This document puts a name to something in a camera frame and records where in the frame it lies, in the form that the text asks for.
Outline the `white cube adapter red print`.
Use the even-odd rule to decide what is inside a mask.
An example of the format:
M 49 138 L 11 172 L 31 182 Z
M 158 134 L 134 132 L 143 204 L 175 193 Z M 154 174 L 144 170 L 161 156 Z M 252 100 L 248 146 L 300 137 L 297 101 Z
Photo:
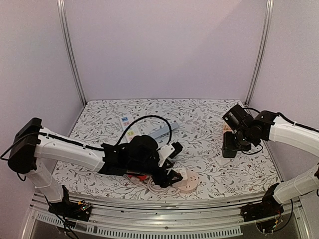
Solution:
M 174 171 L 176 173 L 179 173 L 184 179 L 187 179 L 187 172 L 186 172 L 186 169 L 184 167 L 174 168 Z

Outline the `round pink socket base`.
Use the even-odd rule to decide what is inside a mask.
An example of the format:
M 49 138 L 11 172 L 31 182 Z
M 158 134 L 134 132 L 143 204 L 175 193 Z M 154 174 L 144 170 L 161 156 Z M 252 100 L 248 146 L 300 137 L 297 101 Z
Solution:
M 183 179 L 173 186 L 183 194 L 193 192 L 199 185 L 199 175 L 196 172 L 186 170 L 182 176 Z

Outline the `red cube socket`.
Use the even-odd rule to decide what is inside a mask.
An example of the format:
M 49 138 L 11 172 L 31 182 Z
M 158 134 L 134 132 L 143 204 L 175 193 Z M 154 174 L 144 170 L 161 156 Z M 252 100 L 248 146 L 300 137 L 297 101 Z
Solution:
M 128 177 L 131 180 L 140 181 L 140 182 L 143 182 L 143 181 L 145 181 L 148 178 L 146 175 L 142 175 L 142 176 L 128 175 Z

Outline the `white multicolour power strip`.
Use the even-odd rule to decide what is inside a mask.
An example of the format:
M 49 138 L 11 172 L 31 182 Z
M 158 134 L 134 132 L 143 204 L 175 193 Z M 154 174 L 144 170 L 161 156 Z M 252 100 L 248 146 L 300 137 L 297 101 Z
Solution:
M 130 126 L 130 124 L 134 121 L 134 118 L 132 115 L 120 116 L 119 120 L 120 120 L 122 130 L 125 131 L 126 129 L 128 129 L 124 137 L 127 143 L 129 143 L 135 136 L 142 135 L 139 128 L 137 127 L 137 123 Z

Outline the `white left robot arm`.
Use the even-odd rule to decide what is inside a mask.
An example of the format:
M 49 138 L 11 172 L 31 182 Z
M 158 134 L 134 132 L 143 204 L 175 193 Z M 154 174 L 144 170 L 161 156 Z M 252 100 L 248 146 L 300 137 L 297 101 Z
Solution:
M 15 135 L 7 150 L 7 164 L 15 173 L 28 178 L 49 202 L 55 203 L 63 216 L 70 216 L 74 205 L 67 200 L 67 190 L 54 180 L 42 159 L 72 163 L 102 175 L 148 175 L 162 188 L 187 178 L 184 171 L 174 171 L 170 162 L 182 150 L 178 142 L 159 147 L 152 137 L 135 135 L 126 143 L 94 146 L 56 134 L 41 123 L 41 119 L 32 118 Z

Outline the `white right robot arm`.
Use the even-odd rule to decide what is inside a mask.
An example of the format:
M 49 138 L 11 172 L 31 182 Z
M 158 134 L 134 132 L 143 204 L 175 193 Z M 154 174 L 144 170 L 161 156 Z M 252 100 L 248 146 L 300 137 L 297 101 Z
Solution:
M 260 111 L 256 116 L 248 109 L 235 105 L 222 117 L 230 127 L 223 135 L 222 155 L 233 158 L 237 152 L 254 155 L 252 147 L 268 142 L 278 157 L 287 180 L 271 186 L 258 205 L 258 213 L 268 217 L 277 206 L 319 188 L 319 131 L 296 121 L 281 112 Z

